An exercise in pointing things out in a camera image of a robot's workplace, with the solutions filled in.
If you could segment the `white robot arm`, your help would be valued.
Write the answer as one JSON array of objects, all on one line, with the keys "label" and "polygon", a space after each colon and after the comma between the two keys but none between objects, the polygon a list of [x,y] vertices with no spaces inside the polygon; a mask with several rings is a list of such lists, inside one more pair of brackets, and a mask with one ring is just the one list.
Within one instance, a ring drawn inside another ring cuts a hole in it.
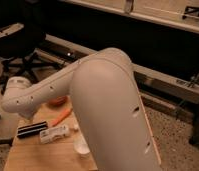
[{"label": "white robot arm", "polygon": [[68,95],[99,171],[162,171],[129,56],[106,48],[32,84],[8,80],[2,108],[29,119],[38,105]]}]

